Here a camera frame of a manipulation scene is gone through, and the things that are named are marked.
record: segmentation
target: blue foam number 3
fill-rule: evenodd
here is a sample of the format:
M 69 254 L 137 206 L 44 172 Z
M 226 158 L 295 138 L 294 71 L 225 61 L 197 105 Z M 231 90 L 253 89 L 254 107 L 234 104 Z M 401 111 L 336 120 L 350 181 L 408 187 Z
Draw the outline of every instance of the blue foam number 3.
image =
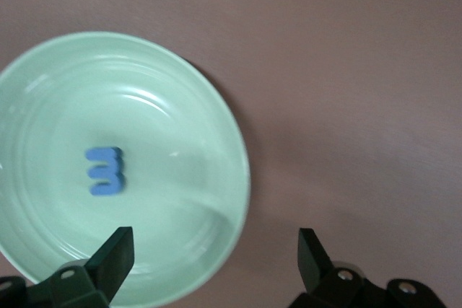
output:
M 118 147 L 99 147 L 87 150 L 85 156 L 93 162 L 105 162 L 88 170 L 88 176 L 102 180 L 90 188 L 92 195 L 114 195 L 119 193 L 125 178 L 122 175 L 122 151 Z

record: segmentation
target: black plastic bracket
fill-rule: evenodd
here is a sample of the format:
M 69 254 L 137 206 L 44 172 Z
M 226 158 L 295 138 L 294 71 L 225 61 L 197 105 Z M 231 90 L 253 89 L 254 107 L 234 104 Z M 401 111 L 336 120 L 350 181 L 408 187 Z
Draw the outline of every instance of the black plastic bracket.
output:
M 334 266 L 312 229 L 300 229 L 298 268 L 306 292 L 289 308 L 446 308 L 418 281 L 393 279 L 384 290 L 350 268 Z
M 133 264 L 133 230 L 119 227 L 84 266 L 66 266 L 27 288 L 21 277 L 0 278 L 0 307 L 108 308 Z

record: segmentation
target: metal screw head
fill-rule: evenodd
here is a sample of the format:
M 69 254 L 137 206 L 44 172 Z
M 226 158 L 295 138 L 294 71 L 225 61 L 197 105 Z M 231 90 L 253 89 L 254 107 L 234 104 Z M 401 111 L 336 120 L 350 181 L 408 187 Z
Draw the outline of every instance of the metal screw head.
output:
M 13 283 L 11 281 L 5 281 L 0 284 L 0 291 L 7 290 Z
M 340 270 L 337 275 L 343 281 L 351 281 L 353 280 L 353 274 L 348 270 Z
M 61 279 L 66 279 L 72 277 L 75 274 L 75 270 L 65 270 L 61 273 Z
M 405 294 L 414 295 L 415 293 L 417 293 L 416 287 L 412 285 L 411 283 L 408 283 L 407 281 L 400 282 L 398 287 Z

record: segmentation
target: plate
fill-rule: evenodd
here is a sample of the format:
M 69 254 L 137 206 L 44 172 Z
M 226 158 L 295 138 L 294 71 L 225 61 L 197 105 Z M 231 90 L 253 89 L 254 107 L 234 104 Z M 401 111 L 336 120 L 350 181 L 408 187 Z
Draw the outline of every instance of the plate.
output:
M 100 147 L 122 152 L 125 185 L 110 195 L 90 192 L 98 181 L 85 153 Z M 249 194 L 230 109 L 159 45 L 75 33 L 29 50 L 0 76 L 0 248 L 33 282 L 132 226 L 135 264 L 111 306 L 172 302 L 229 257 Z

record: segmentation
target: tabletop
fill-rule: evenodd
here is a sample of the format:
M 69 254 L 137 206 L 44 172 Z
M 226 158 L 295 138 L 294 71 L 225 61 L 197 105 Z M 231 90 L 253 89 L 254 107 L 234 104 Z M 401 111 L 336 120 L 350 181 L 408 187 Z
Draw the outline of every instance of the tabletop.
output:
M 287 307 L 297 231 L 462 305 L 461 0 L 0 0 L 0 69 L 70 32 L 165 46 L 220 91 L 252 189 L 220 271 L 168 307 Z M 0 276 L 17 271 L 0 258 Z

